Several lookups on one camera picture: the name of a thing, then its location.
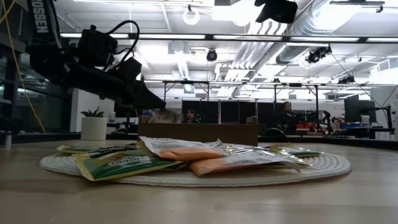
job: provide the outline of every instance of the wooden table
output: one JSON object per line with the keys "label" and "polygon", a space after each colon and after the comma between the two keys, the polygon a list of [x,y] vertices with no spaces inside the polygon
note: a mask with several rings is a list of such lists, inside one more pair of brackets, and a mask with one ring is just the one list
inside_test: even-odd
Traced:
{"label": "wooden table", "polygon": [[[89,142],[112,146],[129,141]],[[90,182],[43,170],[61,144],[0,148],[0,223],[396,223],[398,154],[326,144],[296,144],[345,156],[348,175],[268,187],[187,189]]]}

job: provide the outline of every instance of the potted plant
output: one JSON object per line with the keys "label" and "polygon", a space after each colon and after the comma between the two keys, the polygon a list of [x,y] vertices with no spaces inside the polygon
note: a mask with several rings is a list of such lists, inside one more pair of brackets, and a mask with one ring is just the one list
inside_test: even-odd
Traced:
{"label": "potted plant", "polygon": [[106,118],[104,118],[104,112],[82,111],[85,115],[81,119],[81,140],[105,140],[106,139]]}

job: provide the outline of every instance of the woven placemat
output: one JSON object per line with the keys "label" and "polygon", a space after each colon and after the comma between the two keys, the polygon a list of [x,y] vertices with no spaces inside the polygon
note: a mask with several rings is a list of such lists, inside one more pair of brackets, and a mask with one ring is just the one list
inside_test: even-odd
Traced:
{"label": "woven placemat", "polygon": [[[154,171],[112,180],[113,182],[168,187],[249,187],[270,184],[286,184],[303,180],[319,179],[346,174],[351,164],[341,156],[324,153],[322,156],[304,160],[313,164],[303,168],[301,173],[293,169],[243,169],[234,172],[197,177],[190,170]],[[41,167],[55,172],[81,175],[77,165],[68,154],[46,156]]]}

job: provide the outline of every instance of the green plant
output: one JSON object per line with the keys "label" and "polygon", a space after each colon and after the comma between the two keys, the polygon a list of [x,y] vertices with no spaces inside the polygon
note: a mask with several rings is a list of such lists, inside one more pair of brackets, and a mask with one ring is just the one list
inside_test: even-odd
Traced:
{"label": "green plant", "polygon": [[97,108],[97,110],[94,110],[94,112],[88,110],[88,111],[82,111],[81,113],[88,118],[102,118],[104,116],[104,111],[98,112],[98,110],[99,108]]}

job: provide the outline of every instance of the white plant pot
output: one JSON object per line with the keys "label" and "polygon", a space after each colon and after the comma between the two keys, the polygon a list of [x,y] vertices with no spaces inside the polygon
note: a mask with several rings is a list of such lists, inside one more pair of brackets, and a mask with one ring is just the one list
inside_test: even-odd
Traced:
{"label": "white plant pot", "polygon": [[106,118],[81,119],[81,140],[105,140]]}

